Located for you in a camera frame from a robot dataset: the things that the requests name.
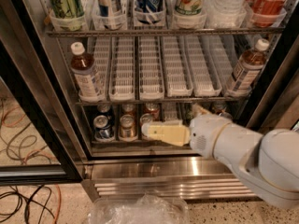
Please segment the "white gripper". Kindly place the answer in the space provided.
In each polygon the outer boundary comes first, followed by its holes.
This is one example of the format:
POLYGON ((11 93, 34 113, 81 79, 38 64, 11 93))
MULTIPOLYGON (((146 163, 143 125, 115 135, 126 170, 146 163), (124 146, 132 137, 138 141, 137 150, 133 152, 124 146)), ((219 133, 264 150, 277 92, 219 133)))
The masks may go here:
POLYGON ((192 105, 190 129, 181 120, 152 121, 142 125, 141 132, 152 140, 159 140, 169 145, 182 147, 190 142, 193 151, 204 158, 213 157, 213 149, 222 130, 232 123, 203 108, 192 105))

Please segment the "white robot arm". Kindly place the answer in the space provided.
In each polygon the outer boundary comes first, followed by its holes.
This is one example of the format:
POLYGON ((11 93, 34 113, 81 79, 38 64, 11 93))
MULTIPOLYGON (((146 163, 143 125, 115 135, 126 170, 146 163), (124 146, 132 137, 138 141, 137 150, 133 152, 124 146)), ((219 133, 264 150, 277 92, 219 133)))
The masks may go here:
POLYGON ((278 208, 299 205, 299 133, 276 129, 261 134, 192 107, 188 126, 180 120, 152 121, 142 125, 150 139, 173 146, 189 144, 206 159, 224 164, 237 179, 265 202, 278 208))

